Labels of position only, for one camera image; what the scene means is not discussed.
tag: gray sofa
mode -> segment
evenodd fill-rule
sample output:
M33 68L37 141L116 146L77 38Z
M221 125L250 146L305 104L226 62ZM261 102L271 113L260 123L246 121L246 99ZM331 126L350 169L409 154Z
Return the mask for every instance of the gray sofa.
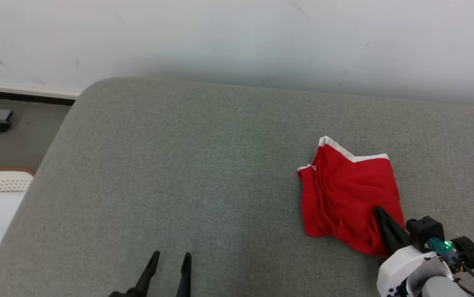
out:
M474 240L474 107L115 78L69 112L0 247L0 297L376 297L378 257L305 235L296 169L324 135L387 153L405 218ZM474 281L462 274L474 291Z

